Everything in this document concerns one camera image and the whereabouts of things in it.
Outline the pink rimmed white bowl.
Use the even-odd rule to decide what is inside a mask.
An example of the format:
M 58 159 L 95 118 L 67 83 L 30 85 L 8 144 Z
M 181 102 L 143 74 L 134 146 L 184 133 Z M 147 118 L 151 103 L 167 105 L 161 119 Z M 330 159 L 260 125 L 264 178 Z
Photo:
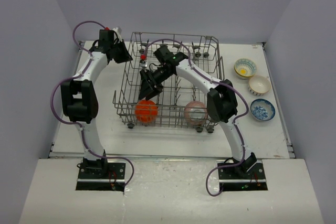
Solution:
M 184 109 L 184 118 L 188 124 L 201 126 L 207 120 L 207 108 L 201 101 L 191 101 Z

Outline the beige white bowl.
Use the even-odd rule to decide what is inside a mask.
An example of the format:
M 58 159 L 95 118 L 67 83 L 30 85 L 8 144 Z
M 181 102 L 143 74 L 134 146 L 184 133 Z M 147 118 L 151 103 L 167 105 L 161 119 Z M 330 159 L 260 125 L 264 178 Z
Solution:
M 269 92 L 271 83 L 269 80 L 262 76 L 253 76 L 248 81 L 248 90 L 255 96 L 262 96 Z

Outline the orange bowl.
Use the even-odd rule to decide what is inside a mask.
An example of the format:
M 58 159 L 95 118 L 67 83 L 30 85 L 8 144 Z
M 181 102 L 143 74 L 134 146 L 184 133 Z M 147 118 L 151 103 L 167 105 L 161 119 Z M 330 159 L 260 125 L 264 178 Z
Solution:
M 152 123 L 158 115 L 158 106 L 151 100 L 141 100 L 136 104 L 134 114 L 141 123 Z

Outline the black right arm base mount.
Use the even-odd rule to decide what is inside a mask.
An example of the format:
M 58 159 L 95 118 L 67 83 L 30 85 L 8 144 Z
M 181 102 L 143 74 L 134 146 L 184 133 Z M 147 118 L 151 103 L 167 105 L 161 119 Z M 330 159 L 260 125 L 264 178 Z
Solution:
M 239 172 L 238 167 L 218 170 L 219 187 L 226 191 L 267 191 L 267 180 L 262 161 L 247 172 Z

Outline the floral white bowl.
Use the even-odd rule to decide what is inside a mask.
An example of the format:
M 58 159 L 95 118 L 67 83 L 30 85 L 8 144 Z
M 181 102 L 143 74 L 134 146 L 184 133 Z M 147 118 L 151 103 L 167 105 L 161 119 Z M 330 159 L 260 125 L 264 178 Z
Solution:
M 241 58 L 234 63 L 234 70 L 241 79 L 249 79 L 257 72 L 257 65 L 250 59 Z

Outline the grey wire dish rack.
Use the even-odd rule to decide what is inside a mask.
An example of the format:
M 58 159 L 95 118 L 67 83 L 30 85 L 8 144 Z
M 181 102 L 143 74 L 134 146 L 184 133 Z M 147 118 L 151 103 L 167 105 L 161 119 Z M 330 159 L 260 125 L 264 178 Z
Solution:
M 158 107 L 158 115 L 152 123 L 141 123 L 134 114 L 140 93 L 140 60 L 146 60 L 147 69 L 156 70 L 159 61 L 154 52 L 166 45 L 172 53 L 190 52 L 192 62 L 206 73 L 222 80 L 224 78 L 223 59 L 220 56 L 219 41 L 209 35 L 183 35 L 169 33 L 132 33 L 128 51 L 133 61 L 124 67 L 122 86 L 119 95 L 114 95 L 113 104 L 121 121 L 132 129 L 141 126 L 192 127 L 197 132 L 214 132 L 216 123 L 208 116 L 201 126 L 187 123 L 184 109 L 191 101 L 206 103 L 206 95 L 189 81 L 173 75 L 163 82 L 163 91 L 151 100 Z

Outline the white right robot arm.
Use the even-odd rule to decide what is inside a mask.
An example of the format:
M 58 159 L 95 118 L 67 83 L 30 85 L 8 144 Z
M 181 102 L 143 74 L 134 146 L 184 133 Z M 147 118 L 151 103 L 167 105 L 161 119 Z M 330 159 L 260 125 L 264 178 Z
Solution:
M 208 116 L 218 123 L 228 140 L 234 172 L 239 178 L 246 178 L 253 172 L 257 159 L 253 152 L 246 150 L 246 142 L 238 126 L 238 118 L 245 116 L 249 109 L 243 96 L 229 80 L 214 78 L 191 62 L 182 52 L 172 53 L 166 45 L 154 52 L 160 62 L 155 70 L 140 71 L 141 87 L 139 100 L 149 100 L 163 91 L 162 83 L 176 75 L 184 78 L 206 96 Z

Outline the blue patterned bowl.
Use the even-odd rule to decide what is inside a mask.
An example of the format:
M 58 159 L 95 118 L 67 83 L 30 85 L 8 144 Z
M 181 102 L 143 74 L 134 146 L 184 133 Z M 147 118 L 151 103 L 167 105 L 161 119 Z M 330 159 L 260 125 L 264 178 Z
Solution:
M 271 121 L 276 115 L 274 105 L 265 99 L 254 100 L 250 105 L 250 112 L 256 120 L 262 122 Z

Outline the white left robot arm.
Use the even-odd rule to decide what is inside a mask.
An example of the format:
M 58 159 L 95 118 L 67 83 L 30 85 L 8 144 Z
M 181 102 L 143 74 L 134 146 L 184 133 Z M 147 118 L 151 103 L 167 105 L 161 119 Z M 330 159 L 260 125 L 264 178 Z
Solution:
M 112 61 L 124 63 L 132 61 L 121 28 L 101 29 L 99 39 L 88 50 L 85 64 L 70 80 L 61 85 L 63 114 L 74 124 L 81 136 L 83 161 L 90 164 L 90 171 L 97 178 L 108 175 L 109 165 L 106 153 L 99 140 L 96 117 L 99 111 L 94 83 L 102 70 Z

